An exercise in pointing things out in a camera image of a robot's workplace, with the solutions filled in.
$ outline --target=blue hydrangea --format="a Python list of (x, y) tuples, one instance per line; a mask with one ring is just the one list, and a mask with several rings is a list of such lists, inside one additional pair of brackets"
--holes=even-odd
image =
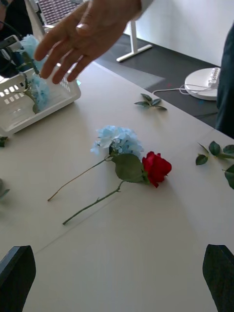
[(99, 153), (100, 148), (109, 148), (116, 154), (134, 154), (140, 158), (143, 147), (136, 133), (128, 128), (106, 126), (98, 132), (99, 140), (94, 142), (91, 152)]
[(34, 60), (34, 53), (35, 53), (35, 50), (39, 44), (39, 41), (33, 35), (27, 35), (20, 41), (20, 43), (21, 43), (23, 49), (18, 50), (18, 52), (22, 53), (22, 52), (26, 51), (27, 54), (30, 56), (30, 58), (34, 61), (34, 64), (37, 67), (37, 69), (40, 71), (42, 69), (47, 57), (45, 57), (43, 60), (40, 60), (40, 61)]
[(31, 94), (36, 99), (38, 110), (41, 112), (48, 103), (50, 89), (46, 81), (37, 75), (33, 75), (29, 83)]

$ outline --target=white basket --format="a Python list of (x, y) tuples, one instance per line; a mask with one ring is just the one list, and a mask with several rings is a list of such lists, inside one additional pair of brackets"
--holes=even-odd
[[(33, 69), (25, 72), (30, 79)], [(63, 78), (60, 84), (53, 84), (47, 79), (50, 89), (48, 105), (40, 113), (34, 114), (33, 101), (20, 93), (25, 90), (25, 80), (21, 75), (14, 76), (0, 84), (0, 134), (10, 136), (13, 133), (31, 125), (32, 123), (48, 116), (58, 109), (74, 102), (81, 95), (77, 82), (67, 82)]]

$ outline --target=floor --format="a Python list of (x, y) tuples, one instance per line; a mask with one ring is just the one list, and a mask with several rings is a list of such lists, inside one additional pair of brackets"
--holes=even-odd
[[(138, 40), (139, 47), (147, 43)], [(122, 63), (116, 61), (116, 58), (130, 51), (129, 36), (122, 35), (97, 62), (150, 92), (178, 88), (191, 72), (215, 66), (156, 45)], [(179, 91), (160, 92), (157, 96), (210, 126), (215, 126), (217, 113), (215, 101), (199, 100), (190, 95), (182, 95)]]

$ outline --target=hand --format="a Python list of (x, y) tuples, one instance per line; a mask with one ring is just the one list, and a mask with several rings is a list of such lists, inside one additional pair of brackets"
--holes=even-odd
[[(5, 21), (6, 18), (6, 7), (2, 4), (0, 4), (0, 21)], [(2, 30), (4, 27), (4, 24), (0, 22), (0, 30)]]
[(119, 39), (127, 22), (140, 10), (140, 6), (133, 3), (139, 4), (139, 0), (93, 0), (80, 5), (39, 44), (36, 60), (43, 59), (50, 52), (41, 76), (48, 78), (56, 64), (61, 62), (61, 67), (53, 76), (53, 83), (59, 83), (77, 63), (68, 76), (68, 81), (75, 80), (90, 62)]

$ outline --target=flower stem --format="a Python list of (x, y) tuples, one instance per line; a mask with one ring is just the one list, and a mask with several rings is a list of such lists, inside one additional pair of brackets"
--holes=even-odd
[(78, 176), (74, 177), (73, 179), (71, 179), (70, 181), (68, 181), (67, 183), (65, 183), (65, 184), (64, 184), (63, 186), (61, 186), (61, 187), (57, 190), (57, 192), (55, 192), (54, 195), (52, 195), (47, 201), (50, 201), (52, 198), (54, 198), (55, 195), (58, 194), (58, 192), (59, 192), (62, 188), (64, 188), (64, 186), (66, 186), (66, 185), (68, 185), (69, 183), (73, 182), (75, 179), (77, 179), (77, 178), (79, 178), (80, 176), (84, 175), (86, 172), (90, 171), (91, 169), (95, 168), (96, 166), (100, 165), (101, 163), (105, 162), (109, 157), (110, 157), (110, 156), (105, 157), (103, 160), (101, 160), (100, 162), (98, 162), (96, 165), (90, 167), (89, 169), (85, 170), (84, 172), (82, 172), (82, 173), (79, 174)]
[(91, 205), (88, 205), (88, 206), (86, 206), (85, 208), (83, 208), (83, 209), (81, 209), (80, 211), (78, 211), (78, 212), (77, 212), (76, 214), (74, 214), (72, 217), (70, 217), (69, 219), (67, 219), (66, 221), (64, 221), (64, 222), (63, 222), (63, 225), (65, 225), (68, 221), (70, 221), (71, 219), (73, 219), (73, 218), (74, 218), (75, 216), (77, 216), (78, 214), (82, 213), (84, 210), (86, 210), (86, 209), (88, 209), (88, 208), (90, 208), (90, 207), (92, 207), (92, 206), (94, 206), (94, 205), (100, 203), (100, 202), (103, 201), (104, 199), (106, 199), (106, 198), (110, 197), (111, 195), (113, 195), (113, 194), (119, 192), (119, 190), (120, 190), (121, 185), (123, 184), (123, 182), (126, 182), (126, 181), (122, 181), (122, 182), (120, 183), (120, 185), (116, 188), (116, 190), (114, 190), (113, 192), (110, 192), (108, 195), (106, 195), (106, 196), (104, 196), (104, 197), (102, 197), (102, 198), (98, 198), (98, 199), (97, 199), (94, 203), (92, 203)]

